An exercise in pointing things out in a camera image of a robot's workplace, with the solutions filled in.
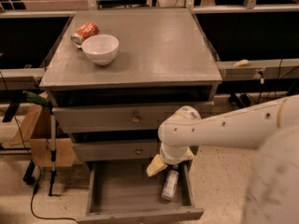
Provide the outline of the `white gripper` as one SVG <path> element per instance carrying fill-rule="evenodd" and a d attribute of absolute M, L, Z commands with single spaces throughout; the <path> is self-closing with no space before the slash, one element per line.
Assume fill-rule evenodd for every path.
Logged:
<path fill-rule="evenodd" d="M 154 176 L 167 167 L 167 164 L 179 164 L 192 160 L 194 154 L 187 147 L 170 147 L 161 143 L 160 154 L 157 154 L 147 168 L 147 175 Z"/>

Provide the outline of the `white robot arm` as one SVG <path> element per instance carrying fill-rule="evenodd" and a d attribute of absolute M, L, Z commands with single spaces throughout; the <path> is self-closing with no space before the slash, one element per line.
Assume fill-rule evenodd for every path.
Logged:
<path fill-rule="evenodd" d="M 153 176 L 193 158 L 192 147 L 255 149 L 242 224 L 299 224 L 299 95 L 209 118 L 183 106 L 158 129 Z"/>

